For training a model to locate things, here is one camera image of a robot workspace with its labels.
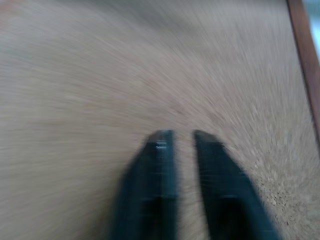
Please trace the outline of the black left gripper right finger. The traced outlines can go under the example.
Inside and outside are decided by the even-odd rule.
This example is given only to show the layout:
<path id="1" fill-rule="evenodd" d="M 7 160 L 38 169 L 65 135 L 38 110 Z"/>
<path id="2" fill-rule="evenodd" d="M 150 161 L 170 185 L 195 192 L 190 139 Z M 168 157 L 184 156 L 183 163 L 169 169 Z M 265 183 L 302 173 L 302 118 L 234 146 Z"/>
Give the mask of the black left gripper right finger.
<path id="1" fill-rule="evenodd" d="M 248 175 L 223 143 L 193 131 L 210 240 L 281 240 Z"/>

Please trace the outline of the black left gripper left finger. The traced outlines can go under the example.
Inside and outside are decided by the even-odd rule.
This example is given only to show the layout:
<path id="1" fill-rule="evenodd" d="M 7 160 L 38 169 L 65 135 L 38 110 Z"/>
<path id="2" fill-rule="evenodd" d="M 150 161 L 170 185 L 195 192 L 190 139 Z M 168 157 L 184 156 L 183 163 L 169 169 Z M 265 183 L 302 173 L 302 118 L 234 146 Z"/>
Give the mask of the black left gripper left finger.
<path id="1" fill-rule="evenodd" d="M 177 215 L 174 131 L 157 130 L 123 176 L 107 240 L 177 240 Z"/>

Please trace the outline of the cork board with wooden frame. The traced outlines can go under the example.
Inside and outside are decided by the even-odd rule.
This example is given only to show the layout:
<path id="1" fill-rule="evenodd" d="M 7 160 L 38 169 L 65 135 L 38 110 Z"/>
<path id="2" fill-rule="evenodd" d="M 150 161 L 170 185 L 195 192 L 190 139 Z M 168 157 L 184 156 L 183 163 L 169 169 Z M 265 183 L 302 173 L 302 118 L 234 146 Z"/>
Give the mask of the cork board with wooden frame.
<path id="1" fill-rule="evenodd" d="M 320 157 L 286 0 L 0 0 L 0 240 L 95 240 L 145 137 L 173 129 L 178 237 L 206 240 L 192 131 L 283 240 L 320 240 Z"/>

